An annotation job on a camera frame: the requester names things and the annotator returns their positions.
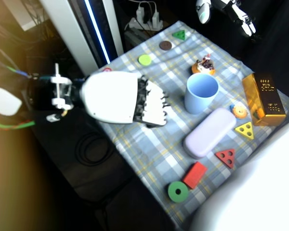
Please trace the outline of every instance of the gold bar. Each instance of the gold bar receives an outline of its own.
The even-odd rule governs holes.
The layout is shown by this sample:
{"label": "gold bar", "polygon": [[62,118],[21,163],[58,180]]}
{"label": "gold bar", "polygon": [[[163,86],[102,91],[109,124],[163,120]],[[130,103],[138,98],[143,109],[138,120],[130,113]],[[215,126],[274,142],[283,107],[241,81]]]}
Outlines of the gold bar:
{"label": "gold bar", "polygon": [[286,118],[283,104],[268,74],[251,74],[243,79],[243,87],[255,126],[278,126]]}

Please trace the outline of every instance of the checkered tablecloth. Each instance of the checkered tablecloth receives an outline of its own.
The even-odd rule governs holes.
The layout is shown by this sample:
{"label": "checkered tablecloth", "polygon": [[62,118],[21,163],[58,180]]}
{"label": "checkered tablecloth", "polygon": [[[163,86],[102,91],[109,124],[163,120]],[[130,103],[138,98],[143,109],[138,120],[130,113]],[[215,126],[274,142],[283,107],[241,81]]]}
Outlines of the checkered tablecloth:
{"label": "checkered tablecloth", "polygon": [[[185,41],[172,36],[172,33],[179,30],[185,30]],[[172,43],[170,51],[159,48],[159,43],[164,40]],[[191,66],[208,53],[214,61],[216,68],[214,76],[220,84],[220,92],[203,113],[191,115],[184,109],[186,81],[191,75]],[[137,59],[142,54],[150,55],[152,58],[150,66],[138,63]],[[255,139],[252,141],[230,131],[206,157],[198,160],[208,170],[199,185],[190,190],[188,199],[178,204],[169,199],[168,184],[181,180],[190,166],[196,162],[183,149],[184,138],[214,109],[229,108],[231,104],[237,102],[247,105],[242,78],[252,71],[182,22],[175,23],[112,61],[107,67],[146,75],[170,94],[168,101],[172,109],[168,113],[168,123],[163,127],[149,129],[140,123],[100,124],[177,228],[186,230],[188,218],[199,205],[242,165],[275,129],[275,127],[253,127]],[[279,94],[289,121],[289,97],[281,92]],[[248,121],[251,121],[250,115],[246,119],[238,120],[236,126]],[[215,152],[230,148],[236,150],[233,169],[228,169],[214,155]]]}

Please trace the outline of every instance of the green triangle block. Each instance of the green triangle block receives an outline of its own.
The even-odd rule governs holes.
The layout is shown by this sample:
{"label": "green triangle block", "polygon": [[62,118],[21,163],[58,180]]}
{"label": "green triangle block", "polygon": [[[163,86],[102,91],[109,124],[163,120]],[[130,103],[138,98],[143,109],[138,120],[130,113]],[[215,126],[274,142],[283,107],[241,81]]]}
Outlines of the green triangle block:
{"label": "green triangle block", "polygon": [[185,30],[180,30],[178,32],[175,32],[172,34],[172,36],[174,36],[177,39],[185,40]]}

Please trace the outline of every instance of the blue cup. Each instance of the blue cup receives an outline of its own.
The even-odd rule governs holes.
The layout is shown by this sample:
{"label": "blue cup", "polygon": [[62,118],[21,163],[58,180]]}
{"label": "blue cup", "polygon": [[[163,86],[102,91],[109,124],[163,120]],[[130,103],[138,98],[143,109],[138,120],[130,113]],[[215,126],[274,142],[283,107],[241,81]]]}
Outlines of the blue cup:
{"label": "blue cup", "polygon": [[187,80],[184,104],[191,114],[203,112],[213,101],[219,90],[216,79],[203,73],[191,75]]}

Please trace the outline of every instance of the brown disc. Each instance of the brown disc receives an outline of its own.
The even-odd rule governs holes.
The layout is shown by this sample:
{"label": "brown disc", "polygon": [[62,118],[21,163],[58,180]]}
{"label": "brown disc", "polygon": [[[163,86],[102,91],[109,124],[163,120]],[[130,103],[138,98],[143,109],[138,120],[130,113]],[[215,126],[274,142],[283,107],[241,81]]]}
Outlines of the brown disc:
{"label": "brown disc", "polygon": [[159,47],[164,51],[169,51],[172,48],[172,44],[169,41],[162,41]]}

